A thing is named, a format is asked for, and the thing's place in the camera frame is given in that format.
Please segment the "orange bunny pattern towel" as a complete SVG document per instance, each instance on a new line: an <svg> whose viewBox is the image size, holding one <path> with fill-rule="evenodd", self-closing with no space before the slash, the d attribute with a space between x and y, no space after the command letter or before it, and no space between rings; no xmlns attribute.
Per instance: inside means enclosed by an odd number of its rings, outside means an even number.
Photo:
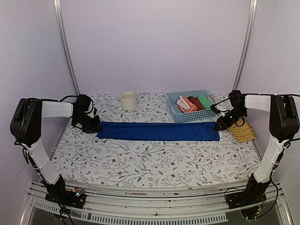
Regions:
<svg viewBox="0 0 300 225"><path fill-rule="evenodd" d="M197 111L197 106L184 96L180 96L176 104L179 110L183 113L191 113Z"/></svg>

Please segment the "blue towel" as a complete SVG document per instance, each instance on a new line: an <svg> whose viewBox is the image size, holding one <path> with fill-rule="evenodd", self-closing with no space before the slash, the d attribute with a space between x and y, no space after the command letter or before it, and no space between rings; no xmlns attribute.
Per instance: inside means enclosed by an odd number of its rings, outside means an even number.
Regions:
<svg viewBox="0 0 300 225"><path fill-rule="evenodd" d="M219 141L215 122L136 123L101 122L99 139L130 141Z"/></svg>

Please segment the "light blue plastic basket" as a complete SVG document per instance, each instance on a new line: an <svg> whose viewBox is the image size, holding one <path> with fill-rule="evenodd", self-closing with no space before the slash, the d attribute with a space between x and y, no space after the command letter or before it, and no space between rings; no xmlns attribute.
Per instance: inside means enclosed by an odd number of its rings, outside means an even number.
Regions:
<svg viewBox="0 0 300 225"><path fill-rule="evenodd" d="M211 109L183 113L178 108L177 101L179 100L180 96L198 97L199 95L204 95L212 104L215 103L214 98L211 96L211 94L207 90L190 90L190 91L179 91L179 92L166 93L165 97L166 97L168 111L171 114L173 121L175 123L184 123L184 122L192 122L192 121L196 121L196 120L210 119L217 115Z"/></svg>

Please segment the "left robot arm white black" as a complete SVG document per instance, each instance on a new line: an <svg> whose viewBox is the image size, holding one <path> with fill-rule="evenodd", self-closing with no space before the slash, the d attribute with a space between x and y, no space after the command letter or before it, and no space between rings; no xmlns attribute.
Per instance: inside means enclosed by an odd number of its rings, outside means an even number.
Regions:
<svg viewBox="0 0 300 225"><path fill-rule="evenodd" d="M59 203L66 203L70 194L63 177L55 170L42 143L42 120L70 118L72 126L79 125L84 133L100 131L100 118L92 99L79 95L73 103L55 99L20 99L10 123L15 145L23 147L24 157L32 161L45 186Z"/></svg>

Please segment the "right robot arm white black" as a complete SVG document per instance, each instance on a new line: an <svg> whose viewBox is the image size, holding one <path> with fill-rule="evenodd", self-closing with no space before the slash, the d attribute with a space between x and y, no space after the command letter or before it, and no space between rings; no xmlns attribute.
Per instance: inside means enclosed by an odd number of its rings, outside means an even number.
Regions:
<svg viewBox="0 0 300 225"><path fill-rule="evenodd" d="M269 113L269 142L249 183L257 186L268 185L272 173L280 164L284 150L296 140L294 136L300 129L300 119L295 97L297 94L241 93L239 90L233 90L228 96L231 110L220 107L220 103L214 103L210 107L213 112L221 114L215 125L216 131L223 131L237 124L239 119L247 116L249 110Z"/></svg>

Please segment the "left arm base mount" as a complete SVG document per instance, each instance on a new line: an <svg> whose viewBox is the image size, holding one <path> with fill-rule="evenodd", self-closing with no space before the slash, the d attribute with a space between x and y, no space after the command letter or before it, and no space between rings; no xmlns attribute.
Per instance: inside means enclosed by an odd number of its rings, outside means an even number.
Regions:
<svg viewBox="0 0 300 225"><path fill-rule="evenodd" d="M69 206L78 209L83 209L84 207L86 194L81 190L66 190L64 187L55 187L51 185L47 186L46 190L47 194L45 199L47 201L57 203L61 206Z"/></svg>

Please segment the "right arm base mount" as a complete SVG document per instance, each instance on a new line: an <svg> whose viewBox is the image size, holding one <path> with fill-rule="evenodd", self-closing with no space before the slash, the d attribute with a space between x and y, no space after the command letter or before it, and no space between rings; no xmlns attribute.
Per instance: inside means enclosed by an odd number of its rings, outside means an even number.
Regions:
<svg viewBox="0 0 300 225"><path fill-rule="evenodd" d="M253 204L263 203L266 201L266 187L247 187L245 190L238 190L238 192L226 193L225 201L229 209L245 207Z"/></svg>

